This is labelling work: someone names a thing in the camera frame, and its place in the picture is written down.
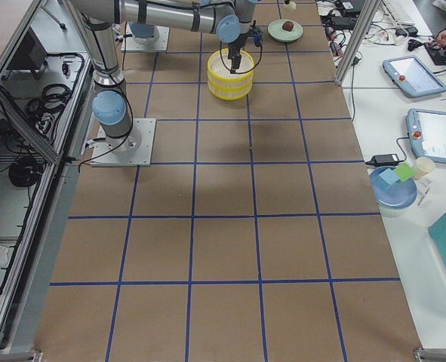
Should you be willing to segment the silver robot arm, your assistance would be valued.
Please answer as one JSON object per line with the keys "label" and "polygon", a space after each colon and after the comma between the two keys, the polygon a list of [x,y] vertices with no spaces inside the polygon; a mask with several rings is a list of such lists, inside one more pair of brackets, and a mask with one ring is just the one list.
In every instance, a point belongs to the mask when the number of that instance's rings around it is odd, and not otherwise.
{"label": "silver robot arm", "polygon": [[154,25],[135,22],[130,22],[128,25],[131,30],[132,38],[136,43],[153,43],[159,38],[159,31]]}
{"label": "silver robot arm", "polygon": [[241,49],[252,38],[261,46],[262,32],[254,20],[256,1],[68,1],[79,33],[94,66],[94,92],[125,91],[125,76],[118,62],[112,26],[135,23],[190,32],[215,34],[228,44],[230,72],[241,63]]}

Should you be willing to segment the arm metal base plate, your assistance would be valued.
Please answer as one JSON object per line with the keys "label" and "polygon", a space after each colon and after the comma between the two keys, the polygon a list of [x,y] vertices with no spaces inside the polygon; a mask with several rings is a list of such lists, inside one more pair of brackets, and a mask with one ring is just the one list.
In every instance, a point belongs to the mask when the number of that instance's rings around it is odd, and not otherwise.
{"label": "arm metal base plate", "polygon": [[165,52],[169,32],[168,27],[129,22],[121,49],[128,53]]}
{"label": "arm metal base plate", "polygon": [[103,138],[93,148],[93,167],[149,167],[152,160],[155,136],[155,118],[135,118],[133,128],[127,139],[106,138],[102,126],[99,126],[97,137]]}

